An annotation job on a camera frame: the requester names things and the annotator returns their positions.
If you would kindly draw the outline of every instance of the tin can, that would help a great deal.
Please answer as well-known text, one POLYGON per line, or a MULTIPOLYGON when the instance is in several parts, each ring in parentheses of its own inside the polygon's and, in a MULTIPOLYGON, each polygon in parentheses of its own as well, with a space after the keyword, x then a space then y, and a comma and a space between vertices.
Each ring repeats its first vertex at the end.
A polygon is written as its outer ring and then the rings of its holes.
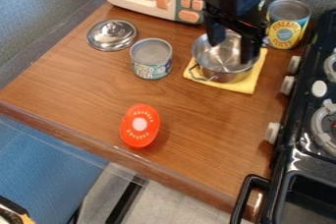
POLYGON ((159 38, 138 41, 131 48, 133 72, 146 80, 166 77, 172 70, 172 46, 159 38))
POLYGON ((305 35, 310 15, 310 8, 300 1, 274 1, 267 13, 270 45, 279 49, 297 46, 305 35))

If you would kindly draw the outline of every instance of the yellow mat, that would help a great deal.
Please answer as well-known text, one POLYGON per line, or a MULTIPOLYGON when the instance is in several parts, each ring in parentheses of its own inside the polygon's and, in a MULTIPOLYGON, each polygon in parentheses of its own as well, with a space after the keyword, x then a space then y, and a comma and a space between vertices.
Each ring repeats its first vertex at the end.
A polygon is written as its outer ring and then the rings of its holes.
MULTIPOLYGON (((190 61, 187 69, 185 70, 185 72, 183 73, 183 77, 185 79, 189 79, 189 80, 192 80, 192 81, 200 83, 200 84, 214 86, 214 87, 227 89, 227 90, 240 92, 240 93, 253 94, 255 86, 256 86, 257 79, 260 75, 262 66, 263 66, 263 64, 265 62, 265 59, 266 59, 266 54, 267 54, 267 49, 262 48, 261 52, 260 52, 260 58, 257 61, 257 63, 254 65, 251 74, 247 78, 242 80, 241 82, 238 82, 238 83, 235 83, 235 84, 221 84, 221 83, 216 83, 216 82, 205 82, 205 81, 194 80, 192 78, 191 74, 189 73, 189 68, 191 68, 192 66, 194 66, 196 64, 196 60, 195 60, 194 57, 190 61)), ((202 77, 199 68, 193 69, 193 73, 198 78, 202 77)))

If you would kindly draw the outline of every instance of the oven door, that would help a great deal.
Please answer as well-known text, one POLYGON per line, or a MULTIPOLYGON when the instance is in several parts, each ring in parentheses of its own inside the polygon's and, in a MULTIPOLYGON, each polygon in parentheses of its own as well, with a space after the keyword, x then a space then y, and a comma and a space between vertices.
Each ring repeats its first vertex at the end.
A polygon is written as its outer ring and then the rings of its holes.
POLYGON ((269 194, 271 184, 268 180, 256 175, 247 176, 232 213, 231 224, 241 223, 251 191, 255 189, 264 191, 267 203, 261 208, 255 223, 336 223, 336 187, 302 173, 289 173, 281 183, 278 196, 273 198, 267 198, 272 195, 269 194))

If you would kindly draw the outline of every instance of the stove knob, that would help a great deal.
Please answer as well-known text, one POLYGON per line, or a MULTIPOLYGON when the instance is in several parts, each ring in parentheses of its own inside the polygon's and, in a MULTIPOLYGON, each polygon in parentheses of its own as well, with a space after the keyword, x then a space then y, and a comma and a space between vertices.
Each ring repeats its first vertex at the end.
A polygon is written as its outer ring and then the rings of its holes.
POLYGON ((315 97, 323 97, 328 91, 328 87, 324 81, 316 81, 311 87, 311 93, 315 97))
POLYGON ((276 138, 278 137, 279 130, 281 125, 279 123, 269 123, 265 135, 265 139, 271 143, 274 144, 276 141, 276 138))
POLYGON ((297 71, 299 70, 299 66, 300 66, 300 62, 301 62, 301 57, 294 55, 292 56, 291 62, 288 66, 288 72, 290 74, 295 75, 297 73, 297 71))
POLYGON ((332 83, 336 83, 336 69, 335 69, 335 64, 336 64, 336 53, 334 49, 334 54, 329 56, 323 64, 323 70, 324 73, 332 83))
POLYGON ((280 89, 281 93, 290 95, 292 88, 294 86, 294 82, 295 82, 294 77, 286 76, 281 85, 281 89, 280 89))

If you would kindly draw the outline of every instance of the can label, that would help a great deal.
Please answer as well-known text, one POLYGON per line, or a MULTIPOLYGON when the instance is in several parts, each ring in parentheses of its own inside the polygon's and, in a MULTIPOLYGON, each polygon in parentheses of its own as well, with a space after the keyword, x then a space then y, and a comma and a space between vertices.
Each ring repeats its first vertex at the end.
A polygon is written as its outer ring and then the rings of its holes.
POLYGON ((276 48, 288 49, 296 46, 302 34, 300 24, 289 21, 278 21, 269 28, 270 43, 276 48))
POLYGON ((305 35, 308 18, 299 21, 273 20, 268 16, 268 29, 271 46, 279 49, 290 49, 299 44, 305 35))
POLYGON ((133 62, 133 71, 137 76, 147 80, 157 80, 167 76, 172 70, 172 60, 164 65, 144 65, 133 62))

